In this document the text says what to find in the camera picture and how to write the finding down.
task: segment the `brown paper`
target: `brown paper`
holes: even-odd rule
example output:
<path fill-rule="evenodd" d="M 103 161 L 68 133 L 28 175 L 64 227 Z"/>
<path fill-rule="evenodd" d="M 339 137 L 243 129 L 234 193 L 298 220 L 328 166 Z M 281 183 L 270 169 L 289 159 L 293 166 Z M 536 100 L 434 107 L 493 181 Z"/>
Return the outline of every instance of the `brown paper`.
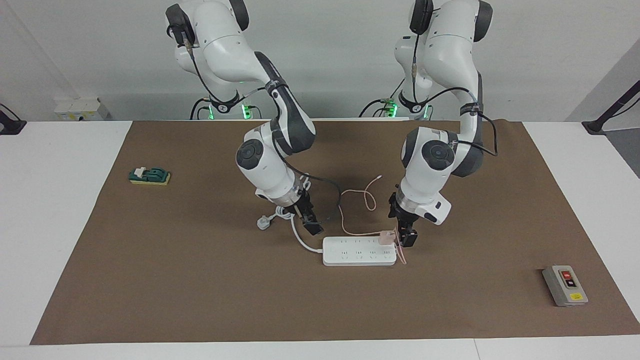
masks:
<path fill-rule="evenodd" d="M 325 267 L 290 224 L 256 227 L 274 206 L 236 168 L 253 122 L 135 122 L 51 297 L 32 344 L 298 341 L 638 334 L 640 325 L 519 123 L 498 121 L 500 156 L 452 176 L 440 226 L 422 219 L 407 265 Z M 316 122 L 311 150 L 291 163 L 370 191 L 344 196 L 353 232 L 392 229 L 387 199 L 404 176 L 400 151 L 419 125 Z M 484 142 L 492 146 L 485 124 Z M 168 186 L 133 185 L 136 167 L 163 167 Z M 335 190 L 313 181 L 319 218 Z M 339 215 L 305 241 L 344 235 Z M 589 304 L 554 305 L 541 275 L 571 265 Z"/>

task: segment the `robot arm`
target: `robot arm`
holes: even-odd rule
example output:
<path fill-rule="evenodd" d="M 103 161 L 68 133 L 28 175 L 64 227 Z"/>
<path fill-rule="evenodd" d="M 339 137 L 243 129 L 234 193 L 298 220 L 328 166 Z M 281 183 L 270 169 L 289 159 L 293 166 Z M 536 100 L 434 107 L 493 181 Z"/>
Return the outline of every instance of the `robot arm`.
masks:
<path fill-rule="evenodd" d="M 248 25 L 242 0 L 175 4 L 167 9 L 167 19 L 178 47 L 184 46 L 192 62 L 204 58 L 206 68 L 227 83 L 264 84 L 278 115 L 245 134 L 237 166 L 257 188 L 257 196 L 298 214 L 310 233 L 320 233 L 308 192 L 284 162 L 284 157 L 311 147 L 316 129 L 272 62 L 254 52 L 242 35 L 242 25 Z"/>
<path fill-rule="evenodd" d="M 175 60 L 185 71 L 198 75 L 202 79 L 202 83 L 207 85 L 208 91 L 215 94 L 214 96 L 210 94 L 209 100 L 218 112 L 240 113 L 241 110 L 236 105 L 242 101 L 242 98 L 236 85 L 216 76 L 207 66 L 202 47 L 195 45 L 196 35 L 190 19 L 194 19 L 195 10 L 202 3 L 202 0 L 186 1 L 181 4 L 174 4 L 166 11 L 169 23 L 167 35 L 174 38 L 178 43 L 178 46 L 174 49 Z M 248 17 L 246 16 L 244 3 L 233 0 L 228 5 L 237 23 L 239 25 L 242 24 L 241 29 L 246 29 Z M 185 40 L 189 40 L 188 44 L 191 46 L 185 46 Z"/>
<path fill-rule="evenodd" d="M 483 160 L 482 151 L 459 141 L 482 145 L 477 113 L 483 107 L 482 77 L 473 63 L 471 49 L 473 42 L 486 34 L 491 6 L 478 0 L 449 0 L 440 9 L 429 10 L 433 9 L 430 2 L 416 1 L 410 27 L 417 36 L 404 37 L 396 44 L 396 60 L 406 75 L 397 102 L 410 118 L 419 119 L 433 83 L 447 89 L 460 88 L 452 91 L 461 105 L 460 133 L 419 127 L 404 142 L 401 156 L 406 174 L 389 199 L 389 217 L 397 218 L 400 242 L 405 247 L 412 246 L 417 237 L 412 225 L 418 218 L 436 225 L 446 219 L 451 204 L 440 190 L 449 175 L 473 174 Z"/>

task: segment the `power strip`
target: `power strip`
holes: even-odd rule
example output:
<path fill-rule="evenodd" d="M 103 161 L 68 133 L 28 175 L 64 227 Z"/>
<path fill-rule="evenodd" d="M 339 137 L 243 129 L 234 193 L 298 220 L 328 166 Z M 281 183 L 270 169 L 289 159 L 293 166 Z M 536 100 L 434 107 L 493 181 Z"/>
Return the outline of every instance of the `power strip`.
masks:
<path fill-rule="evenodd" d="M 396 262 L 395 245 L 380 245 L 377 236 L 329 236 L 322 248 L 326 266 L 389 266 Z"/>

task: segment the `floor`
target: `floor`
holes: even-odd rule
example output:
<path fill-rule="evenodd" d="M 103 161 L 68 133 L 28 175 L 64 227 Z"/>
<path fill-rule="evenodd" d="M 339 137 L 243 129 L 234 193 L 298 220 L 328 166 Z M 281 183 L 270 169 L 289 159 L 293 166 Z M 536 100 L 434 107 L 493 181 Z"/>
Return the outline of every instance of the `floor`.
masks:
<path fill-rule="evenodd" d="M 640 128 L 607 131 L 607 138 L 640 177 Z"/>

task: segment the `white table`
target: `white table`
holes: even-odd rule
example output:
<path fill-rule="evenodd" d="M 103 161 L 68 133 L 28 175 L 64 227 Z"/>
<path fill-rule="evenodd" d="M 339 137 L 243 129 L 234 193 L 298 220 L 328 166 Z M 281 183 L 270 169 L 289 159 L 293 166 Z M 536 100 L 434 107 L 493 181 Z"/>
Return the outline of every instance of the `white table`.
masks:
<path fill-rule="evenodd" d="M 639 359 L 640 336 L 29 346 L 131 122 L 30 122 L 0 136 L 0 359 Z M 640 180 L 579 123 L 525 123 L 640 316 Z"/>

